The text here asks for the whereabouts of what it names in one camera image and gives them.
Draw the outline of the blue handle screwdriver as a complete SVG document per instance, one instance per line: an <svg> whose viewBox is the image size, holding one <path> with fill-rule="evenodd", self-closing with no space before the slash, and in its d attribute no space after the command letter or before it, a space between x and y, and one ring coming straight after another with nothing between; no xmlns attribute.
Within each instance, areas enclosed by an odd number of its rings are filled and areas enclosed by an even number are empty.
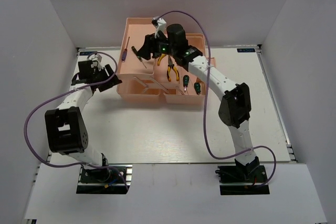
<svg viewBox="0 0 336 224"><path fill-rule="evenodd" d="M128 39L127 39L127 43L126 43L126 45L125 45L125 47L124 47L124 51L123 51L122 56L121 56L121 61L122 61L122 62L125 62L126 57L127 57L127 54L128 54L128 44L129 44L129 40L130 40L130 37L128 37Z"/></svg>

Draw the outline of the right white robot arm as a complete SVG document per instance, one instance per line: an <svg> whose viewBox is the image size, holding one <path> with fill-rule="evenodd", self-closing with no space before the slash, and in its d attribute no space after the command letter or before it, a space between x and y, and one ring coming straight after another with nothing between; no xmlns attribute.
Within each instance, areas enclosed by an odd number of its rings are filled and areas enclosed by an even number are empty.
<svg viewBox="0 0 336 224"><path fill-rule="evenodd" d="M167 26L162 19L153 20L156 31L146 35L137 55L145 60L166 54L174 58L178 66L206 83L220 99L218 115L228 126L235 148L235 164L238 177L247 182L256 175L259 166L251 142L249 118L251 111L250 91L245 83L237 84L209 64L209 58L189 45L180 24Z"/></svg>

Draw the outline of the thin black green screwdriver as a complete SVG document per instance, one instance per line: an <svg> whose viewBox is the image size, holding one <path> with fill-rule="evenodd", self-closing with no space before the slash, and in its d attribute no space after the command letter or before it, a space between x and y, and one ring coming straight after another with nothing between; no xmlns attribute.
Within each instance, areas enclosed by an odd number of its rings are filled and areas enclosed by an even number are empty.
<svg viewBox="0 0 336 224"><path fill-rule="evenodd" d="M138 59L138 60L143 64L143 66L146 68L146 65L144 64L143 59L142 59L140 56L138 56L138 51L136 50L136 48L135 48L134 46L132 46L131 49L132 49L133 53L135 54L135 56L137 57L137 59Z"/></svg>

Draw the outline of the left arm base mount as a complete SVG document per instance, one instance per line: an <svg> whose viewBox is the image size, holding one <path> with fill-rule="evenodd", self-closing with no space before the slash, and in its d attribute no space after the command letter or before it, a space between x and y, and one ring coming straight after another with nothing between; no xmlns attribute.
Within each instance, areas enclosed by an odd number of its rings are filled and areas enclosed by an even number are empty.
<svg viewBox="0 0 336 224"><path fill-rule="evenodd" d="M76 194L125 195L132 180L132 165L116 165L117 170L80 169Z"/></svg>

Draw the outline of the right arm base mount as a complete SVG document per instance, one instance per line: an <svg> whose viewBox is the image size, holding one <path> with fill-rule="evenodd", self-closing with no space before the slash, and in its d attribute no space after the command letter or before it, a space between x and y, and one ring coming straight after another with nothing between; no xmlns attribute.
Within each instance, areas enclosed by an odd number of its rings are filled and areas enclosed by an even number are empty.
<svg viewBox="0 0 336 224"><path fill-rule="evenodd" d="M269 195L268 184L260 186L267 180L264 165L259 166L247 178L240 174L236 166L218 166L215 171L219 178L221 196Z"/></svg>

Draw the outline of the green stubby screwdriver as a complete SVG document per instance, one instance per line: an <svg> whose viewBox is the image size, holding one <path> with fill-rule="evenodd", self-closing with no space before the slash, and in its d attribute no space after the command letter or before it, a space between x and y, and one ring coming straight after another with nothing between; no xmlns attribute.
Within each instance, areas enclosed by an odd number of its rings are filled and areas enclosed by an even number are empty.
<svg viewBox="0 0 336 224"><path fill-rule="evenodd" d="M200 95L202 93L201 84L199 82L194 83L194 90L197 95Z"/></svg>
<svg viewBox="0 0 336 224"><path fill-rule="evenodd" d="M189 81L190 81L190 77L189 77L189 75L187 75L187 74L184 75L184 76L183 76L183 88L184 88L184 92L185 92L185 93L188 93L187 88L188 88Z"/></svg>

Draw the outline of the pink plastic toolbox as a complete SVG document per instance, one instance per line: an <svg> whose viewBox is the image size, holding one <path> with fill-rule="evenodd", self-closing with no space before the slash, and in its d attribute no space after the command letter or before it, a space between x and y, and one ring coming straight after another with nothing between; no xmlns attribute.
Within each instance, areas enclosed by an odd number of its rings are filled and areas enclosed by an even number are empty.
<svg viewBox="0 0 336 224"><path fill-rule="evenodd" d="M199 81L195 75L185 71L182 67L176 66L180 74L180 80L176 81L174 71L171 71L172 81L168 82L166 76L168 60L165 57L160 66L157 66L157 60L143 60L146 68L137 59L131 47L139 49L144 43L144 37L147 34L155 32L151 23L151 18L128 18L121 51L127 43L128 54L125 62L119 60L117 76L122 83L117 87L117 93L122 99L134 103L156 103L165 102L168 104L202 105L205 98L205 83L200 82L202 93L197 95L194 90L194 83ZM184 92L183 76L189 75L188 93Z"/></svg>

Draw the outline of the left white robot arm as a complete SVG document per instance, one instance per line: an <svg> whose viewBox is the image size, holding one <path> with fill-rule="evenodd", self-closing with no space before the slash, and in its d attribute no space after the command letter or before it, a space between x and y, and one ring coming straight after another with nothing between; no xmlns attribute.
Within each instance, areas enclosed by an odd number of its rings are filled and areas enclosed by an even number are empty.
<svg viewBox="0 0 336 224"><path fill-rule="evenodd" d="M96 91L103 92L122 81L110 65L104 67L98 60L78 63L79 72L71 81L71 93L62 103L45 113L49 149L67 155L84 165L93 165L93 176L101 182L110 178L107 158L89 144L89 136L82 112Z"/></svg>

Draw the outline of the yellow needle-nose pliers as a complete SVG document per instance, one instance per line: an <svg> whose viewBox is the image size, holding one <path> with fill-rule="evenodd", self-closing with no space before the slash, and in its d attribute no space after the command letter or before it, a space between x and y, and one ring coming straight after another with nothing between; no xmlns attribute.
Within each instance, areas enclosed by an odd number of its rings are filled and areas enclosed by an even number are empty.
<svg viewBox="0 0 336 224"><path fill-rule="evenodd" d="M176 75L176 81L179 81L180 80L180 74L179 74L179 71L177 70L175 64L173 63L173 60L172 60L171 56L168 56L167 59L168 59L168 65L167 65L166 76L167 76L168 82L172 81L171 71L174 71L174 73Z"/></svg>

